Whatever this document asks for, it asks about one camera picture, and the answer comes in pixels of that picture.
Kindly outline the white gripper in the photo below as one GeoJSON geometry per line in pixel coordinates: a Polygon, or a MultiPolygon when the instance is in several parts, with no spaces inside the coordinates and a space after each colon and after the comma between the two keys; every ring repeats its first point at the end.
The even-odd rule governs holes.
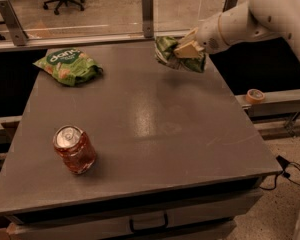
{"type": "Polygon", "coordinates": [[[198,28],[193,28],[178,43],[173,50],[177,58],[198,58],[205,50],[208,54],[223,52],[229,48],[224,40],[220,28],[219,19],[221,14],[213,15],[200,22],[198,28]]]}

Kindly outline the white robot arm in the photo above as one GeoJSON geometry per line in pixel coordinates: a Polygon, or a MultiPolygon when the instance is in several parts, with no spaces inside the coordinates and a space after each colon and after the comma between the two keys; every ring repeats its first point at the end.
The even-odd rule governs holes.
{"type": "MultiPolygon", "coordinates": [[[[300,62],[300,0],[247,0],[191,30],[176,54],[191,58],[203,50],[216,54],[242,42],[283,38],[300,62]]],[[[261,210],[239,219],[247,226],[223,240],[300,240],[300,185],[266,191],[261,210]]]]}

